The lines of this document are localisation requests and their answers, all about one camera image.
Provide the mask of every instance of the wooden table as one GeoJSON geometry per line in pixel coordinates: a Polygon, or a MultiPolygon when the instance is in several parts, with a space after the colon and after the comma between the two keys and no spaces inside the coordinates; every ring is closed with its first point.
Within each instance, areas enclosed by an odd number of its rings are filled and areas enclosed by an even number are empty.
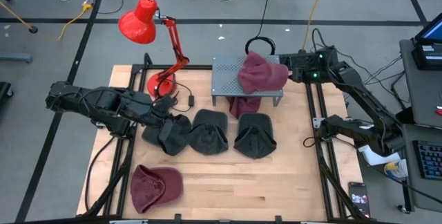
{"type": "MultiPolygon", "coordinates": [[[[148,71],[147,78],[157,72],[148,71]]],[[[126,87],[130,73],[131,66],[114,66],[109,86],[126,87]]],[[[195,96],[195,107],[185,113],[191,121],[199,109],[229,112],[227,100],[221,97],[217,106],[212,106],[211,71],[180,70],[176,77],[195,96]]],[[[180,100],[176,108],[187,109],[189,92],[181,86],[178,90],[180,100]]],[[[332,84],[324,84],[323,92],[328,114],[347,116],[343,94],[332,84]]],[[[270,116],[278,147],[269,156],[257,160],[233,148],[238,121],[230,113],[227,131],[229,150],[214,156],[202,155],[190,146],[176,156],[166,155],[160,148],[141,139],[143,127],[138,125],[131,174],[139,164],[147,167],[175,167],[183,175],[184,194],[177,202],[138,214],[133,207],[131,194],[127,192],[123,218],[173,219],[175,214],[181,214],[184,220],[271,221],[275,215],[281,215],[284,221],[325,221],[327,218],[316,151],[314,147],[308,149],[302,145],[305,138],[312,136],[305,85],[288,81],[279,105],[273,107],[271,98],[263,98],[259,112],[270,116]]],[[[97,131],[91,159],[109,138],[107,130],[97,131]]],[[[108,184],[115,144],[114,141],[100,155],[93,167],[90,204],[108,184]]],[[[335,142],[334,148],[340,181],[342,187],[348,190],[348,182],[362,182],[358,158],[349,145],[335,142]]],[[[334,214],[338,216],[336,195],[330,184],[329,188],[334,214]]],[[[115,213],[118,194],[119,186],[114,191],[111,213],[115,213]]],[[[77,213],[84,212],[83,189],[77,213]]]]}

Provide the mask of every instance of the keyboard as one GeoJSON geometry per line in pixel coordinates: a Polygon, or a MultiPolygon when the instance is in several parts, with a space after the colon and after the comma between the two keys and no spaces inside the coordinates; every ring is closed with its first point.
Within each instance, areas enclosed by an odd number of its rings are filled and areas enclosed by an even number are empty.
{"type": "Polygon", "coordinates": [[[422,178],[442,180],[442,142],[415,140],[413,145],[422,178]]]}

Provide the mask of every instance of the cell phone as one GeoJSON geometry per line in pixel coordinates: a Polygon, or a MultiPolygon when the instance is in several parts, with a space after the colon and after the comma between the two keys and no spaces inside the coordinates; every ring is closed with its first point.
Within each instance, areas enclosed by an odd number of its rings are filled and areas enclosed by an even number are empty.
{"type": "Polygon", "coordinates": [[[366,217],[370,218],[370,208],[368,205],[367,186],[363,183],[348,183],[348,194],[353,204],[359,208],[366,217]]]}

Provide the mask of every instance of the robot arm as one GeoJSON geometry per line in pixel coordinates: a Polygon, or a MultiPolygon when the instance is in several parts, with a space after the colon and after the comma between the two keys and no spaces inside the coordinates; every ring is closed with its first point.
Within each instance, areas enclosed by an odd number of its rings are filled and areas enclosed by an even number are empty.
{"type": "Polygon", "coordinates": [[[360,140],[381,156],[388,156],[404,146],[401,123],[368,91],[360,75],[346,62],[339,62],[333,46],[315,53],[298,54],[307,60],[302,66],[288,61],[293,74],[291,79],[303,83],[333,83],[339,90],[350,94],[373,119],[370,129],[360,128],[357,121],[343,120],[337,115],[323,119],[316,126],[315,135],[328,139],[336,134],[360,140]]]}
{"type": "Polygon", "coordinates": [[[46,98],[46,108],[55,112],[75,112],[104,125],[112,136],[127,138],[131,121],[161,126],[173,106],[170,97],[153,102],[145,93],[127,88],[99,87],[87,89],[68,82],[55,82],[46,98]]]}

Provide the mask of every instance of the lamp shade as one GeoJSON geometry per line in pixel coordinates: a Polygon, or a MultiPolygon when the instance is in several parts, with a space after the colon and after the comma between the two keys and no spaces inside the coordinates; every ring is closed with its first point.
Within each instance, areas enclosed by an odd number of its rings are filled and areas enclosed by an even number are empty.
{"type": "Polygon", "coordinates": [[[153,42],[156,36],[153,15],[157,8],[156,0],[139,0],[135,10],[127,12],[119,19],[119,30],[127,39],[138,44],[153,42]]]}

